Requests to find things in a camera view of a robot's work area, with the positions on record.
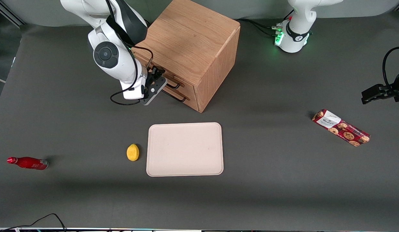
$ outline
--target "red bottle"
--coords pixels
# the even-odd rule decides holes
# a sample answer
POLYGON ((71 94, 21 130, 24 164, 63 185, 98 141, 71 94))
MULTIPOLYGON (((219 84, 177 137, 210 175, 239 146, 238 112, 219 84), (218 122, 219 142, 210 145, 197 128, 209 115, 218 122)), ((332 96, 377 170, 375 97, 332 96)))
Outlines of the red bottle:
POLYGON ((9 157, 8 163, 16 164, 24 169, 44 170, 48 167, 49 163, 44 159, 35 159, 32 157, 9 157))

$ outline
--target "green led light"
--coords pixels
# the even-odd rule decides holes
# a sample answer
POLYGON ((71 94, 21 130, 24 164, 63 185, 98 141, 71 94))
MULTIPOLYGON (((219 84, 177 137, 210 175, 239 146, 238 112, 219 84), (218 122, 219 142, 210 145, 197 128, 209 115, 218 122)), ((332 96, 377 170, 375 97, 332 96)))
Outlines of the green led light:
POLYGON ((308 37, 309 37, 309 33, 307 34, 307 38, 305 39, 304 45, 307 44, 308 37))
POLYGON ((277 35, 277 38, 275 39, 275 44, 279 46, 281 44, 281 41, 282 41, 283 37, 284 37, 284 33, 280 32, 280 34, 277 35))

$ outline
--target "lemon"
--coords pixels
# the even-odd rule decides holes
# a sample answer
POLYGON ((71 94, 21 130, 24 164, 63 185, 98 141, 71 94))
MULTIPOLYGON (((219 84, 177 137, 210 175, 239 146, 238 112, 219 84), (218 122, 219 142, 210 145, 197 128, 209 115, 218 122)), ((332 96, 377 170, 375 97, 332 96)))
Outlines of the lemon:
POLYGON ((139 158, 139 148, 136 144, 130 145, 126 150, 126 156, 131 161, 136 161, 139 158))

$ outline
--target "cable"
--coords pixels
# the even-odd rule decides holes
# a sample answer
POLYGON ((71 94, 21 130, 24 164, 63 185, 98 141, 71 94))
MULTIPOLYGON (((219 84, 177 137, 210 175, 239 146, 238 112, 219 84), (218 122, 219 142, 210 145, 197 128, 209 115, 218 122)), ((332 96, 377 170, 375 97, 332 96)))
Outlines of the cable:
POLYGON ((151 62, 154 59, 154 53, 146 47, 138 47, 138 46, 133 46, 133 47, 137 49, 143 49, 151 53, 151 58, 149 59, 147 65, 145 66, 145 68, 149 68, 149 65, 151 65, 151 62))
POLYGON ((263 31, 261 28, 259 28, 259 26, 260 26, 260 27, 263 27, 263 28, 270 28, 270 27, 267 27, 267 26, 265 26, 265 25, 262 25, 262 24, 260 24, 260 23, 257 23, 257 22, 255 22, 255 21, 253 21, 253 20, 250 20, 250 19, 236 19, 236 21, 250 22, 254 27, 256 27, 259 31, 261 31, 261 32, 264 33, 265 35, 272 36, 271 34, 265 32, 265 31, 263 31))
POLYGON ((10 229, 15 229, 15 228, 19 228, 19 227, 30 227, 30 226, 35 225, 35 223, 39 222, 40 220, 42 220, 42 219, 44 219, 44 218, 46 218, 46 217, 48 217, 48 216, 50 216, 50 215, 54 215, 54 216, 59 220, 59 222, 61 223, 61 226, 62 226, 62 228, 63 228, 63 231, 66 232, 66 227, 65 227, 65 225, 63 224, 62 220, 58 217, 58 215, 57 215, 56 213, 49 213, 48 215, 46 215, 46 216, 44 216, 44 217, 41 217, 41 218, 39 218, 38 220, 34 221, 34 222, 33 222, 32 224, 30 224, 30 225, 13 226, 13 227, 10 227, 10 228, 7 228, 7 229, 2 229, 2 230, 0 230, 0 231, 7 231, 7 230, 10 230, 10 229))
POLYGON ((255 25, 258 25, 258 26, 260 26, 260 27, 262 27, 262 28, 268 28, 268 29, 271 29, 271 27, 270 27, 270 26, 267 26, 267 25, 262 25, 262 24, 260 24, 259 22, 255 22, 254 20, 251 20, 251 19, 236 19, 236 21, 245 21, 245 22, 250 22, 250 23, 252 23, 252 24, 255 24, 255 25))
MULTIPOLYGON (((114 11, 112 10, 111 3, 109 2, 109 0, 105 0, 105 1, 106 1, 106 4, 108 4, 109 13, 111 14, 111 17, 112 17, 113 19, 115 19, 114 11)), ((110 99, 111 99, 111 101, 112 101, 113 103, 115 103, 115 104, 118 104, 118 105, 121 105, 121 106, 131 106, 131 105, 138 104, 138 103, 140 102, 140 100, 138 100, 138 101, 136 101, 136 102, 133 102, 133 103, 127 103, 127 104, 120 103, 120 102, 117 102, 117 101, 113 100, 113 97, 114 97, 114 96, 116 96, 116 95, 118 95, 118 94, 120 94, 120 93, 123 93, 123 92, 125 92, 125 91, 130 90, 130 89, 133 87, 133 85, 135 85, 136 79, 138 78, 138 65, 136 64, 135 57, 133 57, 132 51, 131 51, 131 50, 129 49, 129 47, 125 44, 125 42, 123 41, 123 39, 122 39, 118 34, 117 34, 117 36, 118 36, 118 38, 121 40, 121 42, 123 43, 123 45, 127 48, 128 52, 129 52, 129 54, 130 54, 130 56, 132 57, 132 59, 133 59, 133 64, 135 65, 135 73, 136 73, 136 74, 135 74, 135 79, 133 80, 132 85, 130 85, 128 88, 126 88, 126 89, 124 89, 124 90, 121 90, 121 91, 118 91, 118 92, 112 94, 111 97, 110 97, 110 99)))
POLYGON ((149 27, 151 26, 151 23, 150 23, 148 20, 146 20, 146 19, 144 19, 144 21, 145 21, 146 24, 147 24, 147 28, 149 28, 149 27))
POLYGON ((287 19, 287 17, 290 15, 290 14, 292 14, 294 12, 294 9, 292 9, 292 11, 291 12, 289 12, 288 13, 288 15, 287 16, 285 16, 284 18, 283 18, 283 20, 286 20, 287 19))
POLYGON ((388 55, 389 55, 392 51, 397 50, 397 49, 399 49, 399 47, 391 48, 391 49, 385 54, 384 59, 382 60, 382 77, 383 77, 384 82, 385 82, 385 85, 388 87, 389 91, 391 91, 391 93, 393 93, 395 96, 399 97, 399 94, 398 94, 397 92, 395 92, 395 91, 393 90, 393 88, 391 87, 391 85, 388 83, 387 74, 386 74, 386 72, 385 72, 385 64, 386 64, 386 62, 387 62, 387 57, 388 57, 388 55))

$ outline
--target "white plastic tray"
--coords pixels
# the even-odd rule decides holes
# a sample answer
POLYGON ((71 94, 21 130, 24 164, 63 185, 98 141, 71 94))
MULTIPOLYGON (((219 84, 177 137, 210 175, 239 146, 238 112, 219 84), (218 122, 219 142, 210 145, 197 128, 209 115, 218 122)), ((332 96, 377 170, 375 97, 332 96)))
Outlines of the white plastic tray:
POLYGON ((224 170, 221 125, 152 125, 147 153, 149 176, 220 175, 224 170))

